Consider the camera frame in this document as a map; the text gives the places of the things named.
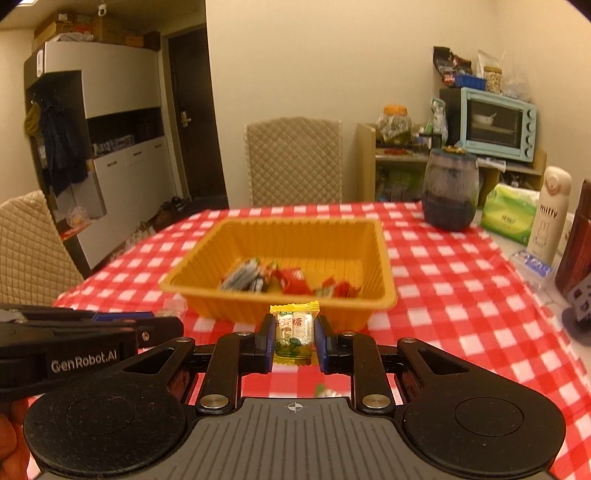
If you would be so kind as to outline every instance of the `hanging jacket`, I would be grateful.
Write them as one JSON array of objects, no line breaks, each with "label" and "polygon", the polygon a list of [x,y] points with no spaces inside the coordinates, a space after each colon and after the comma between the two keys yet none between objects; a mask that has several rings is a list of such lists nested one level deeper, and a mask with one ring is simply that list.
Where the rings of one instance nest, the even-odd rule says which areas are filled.
[{"label": "hanging jacket", "polygon": [[64,108],[48,96],[39,98],[39,127],[45,143],[47,166],[56,197],[72,183],[88,176],[82,140]]}]

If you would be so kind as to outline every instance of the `orange jar lid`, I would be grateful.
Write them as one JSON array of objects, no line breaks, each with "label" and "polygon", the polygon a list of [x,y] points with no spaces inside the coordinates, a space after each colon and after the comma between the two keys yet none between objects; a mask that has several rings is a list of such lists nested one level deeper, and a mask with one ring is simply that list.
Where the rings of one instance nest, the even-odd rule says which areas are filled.
[{"label": "orange jar lid", "polygon": [[408,111],[402,105],[386,105],[384,106],[384,115],[408,115]]}]

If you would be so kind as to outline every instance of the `orange plastic tray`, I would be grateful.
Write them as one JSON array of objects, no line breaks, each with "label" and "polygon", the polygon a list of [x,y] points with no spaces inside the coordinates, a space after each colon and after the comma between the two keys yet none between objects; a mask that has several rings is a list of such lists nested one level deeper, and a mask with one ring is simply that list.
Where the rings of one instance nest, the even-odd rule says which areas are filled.
[{"label": "orange plastic tray", "polygon": [[310,288],[330,277],[361,287],[354,299],[320,298],[320,313],[335,330],[360,330],[374,310],[396,302],[382,226],[371,219],[226,219],[174,267],[160,287],[180,293],[198,314],[259,323],[270,305],[306,303],[312,296],[222,291],[222,278],[250,258],[300,267]]}]

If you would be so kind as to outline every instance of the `red candy wrapper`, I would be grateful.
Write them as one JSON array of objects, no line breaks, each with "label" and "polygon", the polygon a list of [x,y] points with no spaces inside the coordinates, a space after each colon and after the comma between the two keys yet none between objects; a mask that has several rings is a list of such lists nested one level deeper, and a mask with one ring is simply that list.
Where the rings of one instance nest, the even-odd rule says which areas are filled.
[{"label": "red candy wrapper", "polygon": [[276,270],[275,276],[281,285],[283,293],[291,293],[294,295],[312,295],[310,287],[306,283],[304,274],[299,268],[284,268],[283,270]]},{"label": "red candy wrapper", "polygon": [[354,299],[358,294],[360,288],[355,288],[348,281],[337,282],[333,277],[324,280],[322,283],[322,290],[331,290],[331,297],[340,299]]}]

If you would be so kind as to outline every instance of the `beige chair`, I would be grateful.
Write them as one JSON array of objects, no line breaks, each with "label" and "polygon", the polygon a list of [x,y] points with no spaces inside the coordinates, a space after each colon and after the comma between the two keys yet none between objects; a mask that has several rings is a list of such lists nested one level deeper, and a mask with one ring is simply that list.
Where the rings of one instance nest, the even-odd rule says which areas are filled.
[{"label": "beige chair", "polygon": [[82,282],[41,191],[0,205],[0,302],[51,305]]},{"label": "beige chair", "polygon": [[244,133],[251,205],[305,205],[343,200],[340,121],[277,118]]}]

